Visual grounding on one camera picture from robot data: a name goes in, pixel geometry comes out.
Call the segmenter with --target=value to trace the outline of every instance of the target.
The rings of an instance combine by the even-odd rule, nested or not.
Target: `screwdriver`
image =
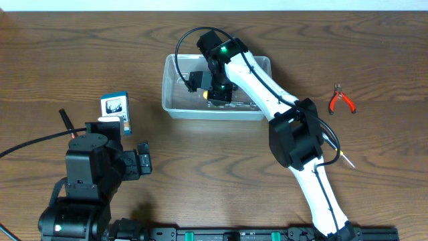
[[[324,138],[324,140],[326,140],[326,142],[334,149],[337,151],[337,147],[336,145],[332,142],[332,140],[330,140],[330,137],[327,135],[327,133],[325,133],[324,131],[322,131],[322,137]],[[340,155],[343,156],[343,158],[345,158],[345,160],[347,160],[349,162],[349,164],[355,168],[354,164],[352,164],[352,162],[348,159],[348,157],[346,157],[345,154],[343,154],[343,151],[340,151]]]

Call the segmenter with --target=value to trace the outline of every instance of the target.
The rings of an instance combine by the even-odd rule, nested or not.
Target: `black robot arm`
[[[100,240],[111,219],[110,201],[122,181],[152,172],[148,143],[124,151],[120,123],[86,123],[66,153],[67,177],[54,188],[39,219],[41,240]],[[66,197],[59,197],[62,184]]]

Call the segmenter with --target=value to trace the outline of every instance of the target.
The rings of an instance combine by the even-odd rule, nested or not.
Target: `white arm segment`
[[[294,103],[297,100],[295,96],[288,94],[280,86],[278,86],[257,64],[253,54],[248,51],[245,53],[248,62],[254,66],[254,71],[269,85],[274,91],[282,95],[284,100]],[[260,81],[249,71],[248,66],[242,58],[241,54],[237,54],[231,58],[230,63],[225,65],[225,71],[233,83],[237,84],[248,96],[257,104],[261,111],[265,114],[268,121],[274,118],[275,113],[284,113],[290,109],[289,106],[283,103],[278,103],[278,99],[267,90]],[[314,174],[314,166],[318,163],[323,163],[324,160],[314,158],[309,163],[305,164],[303,171],[298,171],[293,167],[290,170],[298,180],[300,187],[308,201],[312,213],[312,221],[315,227],[327,236],[328,234],[337,233],[336,226],[332,214],[328,208],[327,200],[322,193],[322,189]],[[348,218],[340,209],[336,198],[334,197],[332,188],[328,182],[324,167],[317,168],[322,185],[327,193],[328,199],[332,205],[338,228],[344,227]]]

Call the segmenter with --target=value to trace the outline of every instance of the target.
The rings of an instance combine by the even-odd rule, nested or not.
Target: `small box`
[[[105,94],[101,97],[101,115],[102,116],[121,116],[124,122],[125,135],[131,134],[131,120],[128,108],[128,93],[117,92]]]

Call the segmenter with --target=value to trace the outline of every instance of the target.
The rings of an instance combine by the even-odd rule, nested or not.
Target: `red handle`
[[[349,108],[350,108],[350,111],[351,111],[351,113],[352,114],[355,114],[356,113],[356,108],[355,108],[355,104],[353,103],[353,101],[351,100],[351,99],[349,99],[346,95],[345,95],[345,93],[343,93],[343,91],[342,91],[342,93],[340,93],[341,95],[342,95],[342,97],[343,97],[343,100],[349,105]]]
[[[334,114],[334,104],[336,104],[336,100],[338,96],[339,96],[339,92],[334,91],[333,97],[330,100],[330,103],[328,103],[328,112],[330,114]]]

